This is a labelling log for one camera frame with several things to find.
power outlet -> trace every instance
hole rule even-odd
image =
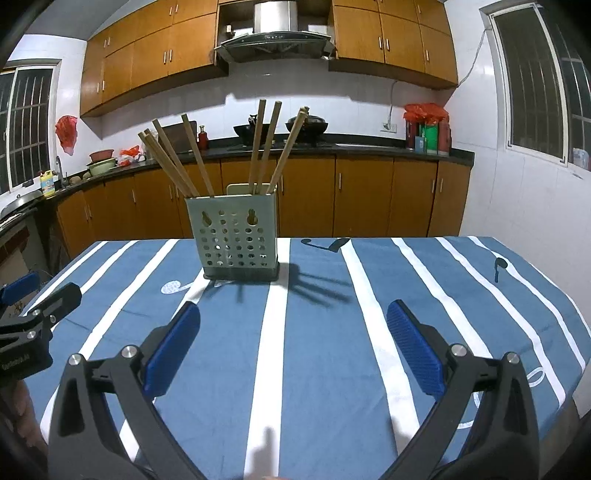
[[[382,124],[382,129],[380,131],[387,132],[389,134],[395,134],[397,129],[398,129],[398,125],[397,124],[390,124],[390,125],[388,125],[388,124]]]

chopstick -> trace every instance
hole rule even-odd
[[[184,184],[183,179],[181,178],[180,173],[177,172],[176,168],[174,168],[174,164],[169,159],[166,152],[160,147],[160,144],[156,141],[156,139],[152,136],[152,133],[148,131],[147,134],[144,132],[138,133],[139,138],[142,142],[152,151],[154,158],[162,167],[166,175],[173,181],[176,188],[185,196],[189,197],[190,193],[187,189],[187,186]]]
[[[273,172],[273,176],[271,177],[271,181],[269,183],[269,188],[267,188],[267,193],[273,193],[275,187],[277,186],[277,182],[281,178],[281,174],[283,173],[283,168],[285,168],[285,164],[287,163],[287,158],[290,156],[291,149],[296,143],[297,136],[300,133],[301,126],[304,125],[304,121],[308,117],[308,107],[300,108],[300,111],[297,114],[297,117],[294,122],[294,126],[291,128],[290,136],[287,138],[287,142],[285,142],[285,147],[283,148],[283,152],[281,152],[281,156],[279,157],[279,161],[277,162],[277,168]]]
[[[203,181],[205,182],[205,188],[207,188],[207,193],[210,197],[215,196],[213,192],[212,182],[209,180],[209,175],[207,174],[207,170],[205,170],[205,165],[203,164],[203,159],[201,158],[201,152],[199,151],[199,147],[197,146],[197,141],[195,140],[195,135],[193,135],[193,131],[191,130],[191,124],[189,123],[189,117],[186,113],[181,115],[183,119],[183,126],[185,128],[185,133],[189,138],[189,144],[193,149],[193,154],[195,155],[195,160],[197,160],[197,165],[199,165],[199,171],[201,172],[201,176],[203,177]]]
[[[258,167],[258,149],[261,146],[261,134],[262,134],[262,121],[265,116],[265,106],[267,100],[261,98],[259,100],[259,109],[256,114],[256,125],[255,125],[255,138],[252,143],[252,156],[251,156],[251,168],[248,171],[248,192],[252,195],[255,193],[255,177],[256,169]]]
[[[201,195],[199,195],[199,191],[197,190],[197,188],[193,184],[191,178],[189,177],[189,174],[187,173],[187,170],[184,169],[181,161],[178,159],[178,155],[174,151],[174,148],[171,145],[170,140],[168,139],[168,136],[164,132],[164,129],[160,125],[160,122],[158,121],[158,119],[152,120],[152,123],[156,127],[156,131],[158,132],[158,137],[160,139],[162,139],[162,143],[164,144],[164,148],[166,148],[166,151],[168,152],[168,155],[169,155],[170,159],[173,161],[174,166],[178,170],[178,172],[181,175],[183,181],[187,184],[187,187],[189,188],[189,191],[191,192],[191,195],[193,197],[199,197],[199,196],[201,196]]]
[[[279,121],[279,112],[281,111],[281,102],[277,100],[273,107],[273,114],[271,116],[271,123],[269,124],[269,131],[267,133],[267,139],[265,141],[265,150],[263,150],[261,163],[259,167],[258,180],[256,181],[255,193],[260,194],[262,188],[262,179],[267,171],[267,163],[269,155],[271,153],[271,146],[273,145],[273,138],[275,137],[275,129],[277,128],[277,122]]]

range hood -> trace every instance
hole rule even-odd
[[[329,35],[298,31],[297,3],[293,0],[255,4],[252,34],[222,42],[215,48],[226,62],[263,59],[330,57],[335,51]]]

blue striped tablecloth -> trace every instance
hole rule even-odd
[[[210,480],[379,478],[433,405],[387,331],[395,299],[476,355],[518,352],[542,437],[591,356],[591,333],[570,298],[492,238],[354,239],[338,253],[279,239],[278,255],[277,282],[213,283],[193,240],[89,247],[37,297],[68,281],[83,292],[55,329],[53,366],[27,381],[42,428],[69,354],[98,359],[140,344],[186,300],[200,307],[201,331],[155,405]],[[496,256],[509,262],[497,284]],[[447,460],[478,403],[475,394]],[[109,404],[134,455],[118,404]]]

metal screw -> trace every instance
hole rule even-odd
[[[124,358],[133,358],[138,353],[138,349],[133,345],[128,345],[121,350],[121,355]]]
[[[509,360],[510,364],[517,365],[519,363],[519,355],[515,352],[509,352],[507,354],[507,360]]]
[[[467,353],[468,353],[468,350],[466,350],[465,346],[463,346],[459,343],[455,343],[454,345],[452,345],[453,356],[466,356]]]
[[[80,362],[82,362],[82,355],[79,353],[74,353],[74,355],[70,355],[70,358],[68,359],[68,363],[70,365],[78,365]]]

